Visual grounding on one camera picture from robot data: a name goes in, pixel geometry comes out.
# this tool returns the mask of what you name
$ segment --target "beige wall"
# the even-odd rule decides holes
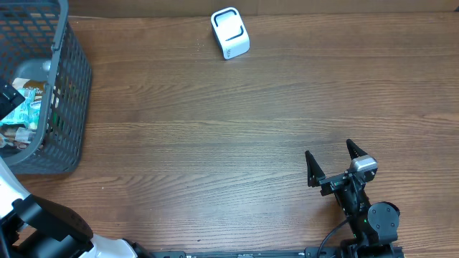
[[[69,0],[70,14],[96,17],[209,16],[228,6],[243,15],[454,11],[459,0]]]

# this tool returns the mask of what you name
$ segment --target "gray plastic basket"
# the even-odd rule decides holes
[[[0,0],[0,77],[47,81],[34,140],[19,153],[0,149],[16,174],[70,172],[80,162],[91,67],[67,14],[66,0]]]

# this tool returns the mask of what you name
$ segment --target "wooden table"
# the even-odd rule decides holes
[[[209,17],[73,21],[94,74],[82,162],[22,183],[152,250],[300,249],[344,219],[304,151],[342,173],[352,138],[407,257],[456,257],[459,13],[243,18],[230,61]]]

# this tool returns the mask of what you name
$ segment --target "wood grain surface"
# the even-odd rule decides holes
[[[454,11],[459,0],[69,0],[70,14],[93,17],[210,16],[228,6],[242,15]]]
[[[352,138],[407,257],[456,257],[459,13],[245,23],[250,51],[224,61],[208,17],[74,21],[94,74],[82,162],[21,182],[152,250],[300,249],[344,219],[304,151],[342,173]]]

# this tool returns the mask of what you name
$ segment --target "basket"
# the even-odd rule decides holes
[[[0,149],[15,174],[70,172],[81,159],[92,76],[67,15],[66,0],[0,0],[0,77],[46,81],[32,142]]]

